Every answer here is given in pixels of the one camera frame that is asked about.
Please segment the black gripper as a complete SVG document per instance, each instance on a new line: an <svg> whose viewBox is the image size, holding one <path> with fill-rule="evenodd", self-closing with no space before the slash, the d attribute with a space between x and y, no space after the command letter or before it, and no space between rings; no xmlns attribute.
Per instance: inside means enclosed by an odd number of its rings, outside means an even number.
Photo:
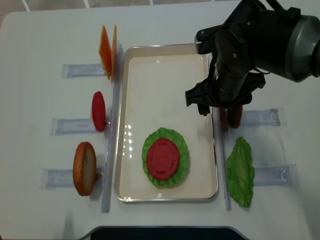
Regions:
<svg viewBox="0 0 320 240"><path fill-rule="evenodd" d="M186 106L197 105L198 113L207 116L216 108L235 108L252 101L252 92L265 84L263 73L250 72L250 59L216 53L212 55L208 78L185 92Z"/></svg>

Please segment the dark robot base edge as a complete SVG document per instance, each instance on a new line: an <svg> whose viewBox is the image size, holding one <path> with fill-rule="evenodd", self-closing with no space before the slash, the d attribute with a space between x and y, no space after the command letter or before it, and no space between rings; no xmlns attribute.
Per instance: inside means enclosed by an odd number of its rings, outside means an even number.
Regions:
<svg viewBox="0 0 320 240"><path fill-rule="evenodd" d="M90 234L91 240L245 240L227 227L103 227Z"/></svg>

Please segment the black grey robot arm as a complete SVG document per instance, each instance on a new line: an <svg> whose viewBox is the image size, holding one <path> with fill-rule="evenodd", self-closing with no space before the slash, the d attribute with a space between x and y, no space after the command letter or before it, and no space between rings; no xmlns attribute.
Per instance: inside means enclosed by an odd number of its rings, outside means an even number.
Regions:
<svg viewBox="0 0 320 240"><path fill-rule="evenodd" d="M296 83L320 75L319 19L275 0L269 5L243 0L223 24L197 32L197 53L212 54L207 78L185 92L199 114L249 104L270 73Z"/></svg>

